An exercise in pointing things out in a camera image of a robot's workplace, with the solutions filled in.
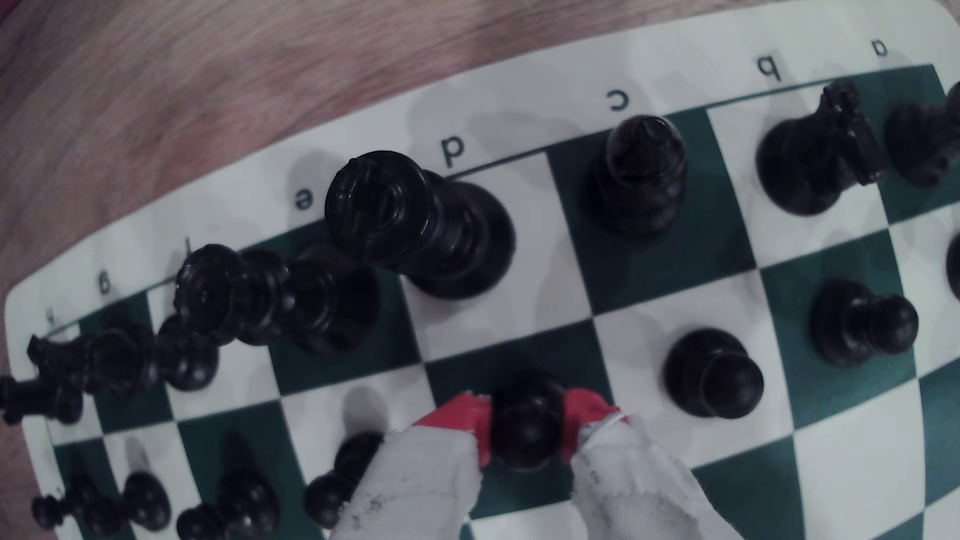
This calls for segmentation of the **gripper finger taped red tip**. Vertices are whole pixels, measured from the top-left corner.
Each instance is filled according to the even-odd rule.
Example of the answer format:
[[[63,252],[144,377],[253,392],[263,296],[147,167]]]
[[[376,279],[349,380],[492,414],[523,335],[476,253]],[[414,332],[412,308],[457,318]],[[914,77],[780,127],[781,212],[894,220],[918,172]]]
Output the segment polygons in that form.
[[[738,539],[690,468],[627,414],[587,388],[562,400],[560,456],[589,539]]]
[[[331,539],[457,539],[492,458],[492,399],[464,391],[371,460]]]

